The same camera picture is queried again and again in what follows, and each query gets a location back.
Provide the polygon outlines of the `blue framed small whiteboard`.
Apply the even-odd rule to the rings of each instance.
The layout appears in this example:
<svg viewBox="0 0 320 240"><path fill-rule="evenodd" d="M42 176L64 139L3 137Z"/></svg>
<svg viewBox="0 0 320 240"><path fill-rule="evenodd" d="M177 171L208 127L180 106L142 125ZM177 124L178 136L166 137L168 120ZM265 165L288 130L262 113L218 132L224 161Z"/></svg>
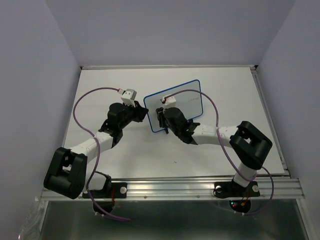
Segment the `blue framed small whiteboard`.
<svg viewBox="0 0 320 240"><path fill-rule="evenodd" d="M162 103L163 97L173 93L186 90L185 92L175 95L175 106L182 111L187 120L200 117L204 113L201 91L201 83L198 79L194 79L165 90L158 91L147 95L143 99L145 108L148 109L148 121L153 133L163 131L157 118L156 109L164 107Z"/></svg>

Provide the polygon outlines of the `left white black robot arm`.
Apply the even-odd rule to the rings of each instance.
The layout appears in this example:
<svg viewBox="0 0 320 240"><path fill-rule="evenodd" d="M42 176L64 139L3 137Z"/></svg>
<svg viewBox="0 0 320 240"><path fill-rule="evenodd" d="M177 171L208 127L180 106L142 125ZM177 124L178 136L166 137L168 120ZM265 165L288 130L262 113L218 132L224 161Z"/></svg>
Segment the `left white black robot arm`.
<svg viewBox="0 0 320 240"><path fill-rule="evenodd" d="M138 101L133 105L111 104L107 119L93 137L74 147L55 150L43 181L44 188L76 199L86 190L87 164L99 153L115 147L123 137L123 129L131 122L141 123L148 112Z"/></svg>

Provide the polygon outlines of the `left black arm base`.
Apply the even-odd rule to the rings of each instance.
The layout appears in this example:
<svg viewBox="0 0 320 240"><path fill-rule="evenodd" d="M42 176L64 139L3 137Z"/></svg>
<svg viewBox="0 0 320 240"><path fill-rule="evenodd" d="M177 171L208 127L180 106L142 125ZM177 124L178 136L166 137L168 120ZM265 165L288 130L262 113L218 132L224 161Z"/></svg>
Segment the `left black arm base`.
<svg viewBox="0 0 320 240"><path fill-rule="evenodd" d="M116 201L115 199L125 199L127 197L126 182L112 182L111 176L96 171L94 177L102 177L104 183L102 189L90 190L92 197L96 199L110 199L110 201L97 201L97 204L109 214L113 211Z"/></svg>

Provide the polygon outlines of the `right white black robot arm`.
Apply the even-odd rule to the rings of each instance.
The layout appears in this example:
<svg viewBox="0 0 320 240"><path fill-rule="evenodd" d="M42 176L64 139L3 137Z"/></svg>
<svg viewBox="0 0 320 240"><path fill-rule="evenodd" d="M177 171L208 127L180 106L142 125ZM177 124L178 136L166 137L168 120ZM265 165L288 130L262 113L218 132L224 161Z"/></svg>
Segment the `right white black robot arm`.
<svg viewBox="0 0 320 240"><path fill-rule="evenodd" d="M161 128L171 130L189 145L219 145L236 173L230 182L231 192L242 195L248 190L273 146L272 141L249 121L237 126L212 127L187 120L177 107L156 109Z"/></svg>

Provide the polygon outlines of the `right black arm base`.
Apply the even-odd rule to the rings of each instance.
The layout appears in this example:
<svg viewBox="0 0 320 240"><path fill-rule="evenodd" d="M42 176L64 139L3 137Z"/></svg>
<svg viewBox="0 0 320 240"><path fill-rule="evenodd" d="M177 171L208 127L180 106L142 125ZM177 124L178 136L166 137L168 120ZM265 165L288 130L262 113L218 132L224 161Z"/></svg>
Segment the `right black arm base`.
<svg viewBox="0 0 320 240"><path fill-rule="evenodd" d="M247 214L251 209L250 198L257 198L260 196L258 183L252 181L247 187L240 186L232 181L220 181L214 183L213 195L219 199L229 200L229 205L233 211Z"/></svg>

